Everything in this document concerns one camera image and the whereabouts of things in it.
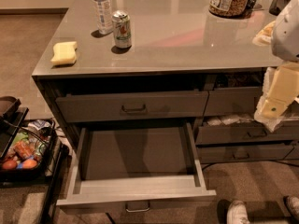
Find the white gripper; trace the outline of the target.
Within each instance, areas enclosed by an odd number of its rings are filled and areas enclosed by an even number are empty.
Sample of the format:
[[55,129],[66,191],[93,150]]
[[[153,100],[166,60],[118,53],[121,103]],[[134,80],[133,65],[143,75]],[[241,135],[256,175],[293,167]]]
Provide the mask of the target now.
[[280,117],[299,95],[299,63],[285,62],[268,67],[263,81],[261,114],[269,119]]

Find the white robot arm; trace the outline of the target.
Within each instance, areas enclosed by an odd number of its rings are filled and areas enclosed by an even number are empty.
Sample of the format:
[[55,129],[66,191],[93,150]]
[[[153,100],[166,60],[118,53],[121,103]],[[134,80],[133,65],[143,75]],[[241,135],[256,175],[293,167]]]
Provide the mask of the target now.
[[276,119],[299,95],[299,0],[291,0],[277,16],[271,46],[284,64],[275,71],[262,104],[262,115]]

